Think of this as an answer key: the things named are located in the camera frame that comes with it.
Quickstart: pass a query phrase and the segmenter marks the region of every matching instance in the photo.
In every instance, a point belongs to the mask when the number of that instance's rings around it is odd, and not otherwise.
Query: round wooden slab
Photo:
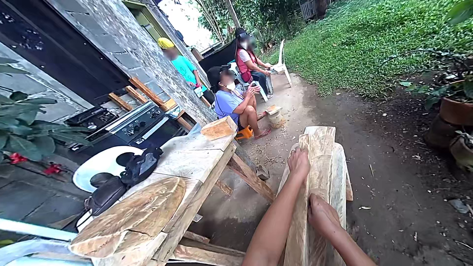
[[[184,179],[170,177],[135,192],[88,224],[69,249],[80,256],[108,257],[146,244],[174,215],[184,191]]]

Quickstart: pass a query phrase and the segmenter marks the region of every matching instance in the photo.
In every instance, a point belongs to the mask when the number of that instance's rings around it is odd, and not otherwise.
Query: sandal
[[[263,117],[265,117],[267,115],[268,115],[268,112],[264,111],[264,112],[262,112],[261,114],[258,115],[256,120],[260,121]]]
[[[263,131],[263,133],[257,137],[254,137],[255,140],[267,136],[269,133],[271,133],[271,128],[267,128]]]

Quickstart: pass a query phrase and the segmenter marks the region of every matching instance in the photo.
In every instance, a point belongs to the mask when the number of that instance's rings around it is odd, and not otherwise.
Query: person
[[[164,55],[171,61],[174,67],[184,77],[184,79],[194,88],[197,96],[203,94],[204,98],[212,104],[215,100],[213,93],[202,83],[197,68],[184,56],[179,55],[178,49],[168,38],[158,39],[158,45],[163,50]]]
[[[298,191],[310,170],[308,152],[296,148],[288,159],[289,176],[264,214],[251,239],[242,266],[276,266],[286,245]],[[323,198],[309,197],[308,221],[331,242],[347,266],[375,266],[340,225],[338,213]]]
[[[271,64],[263,63],[253,52],[254,47],[251,45],[251,36],[246,33],[243,28],[235,30],[236,37],[236,52],[235,61],[240,70],[241,77],[244,82],[250,83],[253,80],[260,83],[261,88],[266,93],[268,98],[272,95],[268,94],[268,87],[266,85],[266,77],[271,73],[267,70],[261,69],[259,66],[270,68]]]
[[[215,113],[219,118],[230,116],[238,130],[247,126],[253,129],[255,139],[268,135],[271,128],[261,130],[258,120],[267,115],[256,113],[255,94],[258,94],[260,87],[251,84],[245,92],[240,92],[235,87],[235,75],[229,69],[222,67],[211,67],[207,72],[212,90],[215,92]]]

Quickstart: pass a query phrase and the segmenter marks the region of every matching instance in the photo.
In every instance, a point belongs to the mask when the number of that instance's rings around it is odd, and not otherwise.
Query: orange stool
[[[253,137],[253,129],[250,129],[250,126],[247,126],[246,128],[236,133],[235,139],[241,140],[241,139],[249,139],[251,137]]]

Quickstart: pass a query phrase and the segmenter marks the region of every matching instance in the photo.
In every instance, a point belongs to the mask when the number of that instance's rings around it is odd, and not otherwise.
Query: dirt path
[[[473,219],[444,201],[473,198],[471,179],[453,177],[447,169],[452,162],[421,144],[435,114],[423,115],[421,102],[411,96],[377,103],[339,91],[320,98],[314,86],[295,75],[292,81],[289,88],[284,76],[274,77],[275,96],[258,103],[259,110],[282,106],[285,127],[241,143],[253,160],[269,169],[271,188],[279,185],[286,149],[306,126],[335,126],[355,197],[347,204],[348,231],[362,249],[379,265],[473,265],[473,250],[458,243],[473,246]],[[202,222],[191,229],[210,237],[211,243],[245,251],[268,204],[231,173],[223,180],[234,194],[228,197],[213,189],[199,211]]]

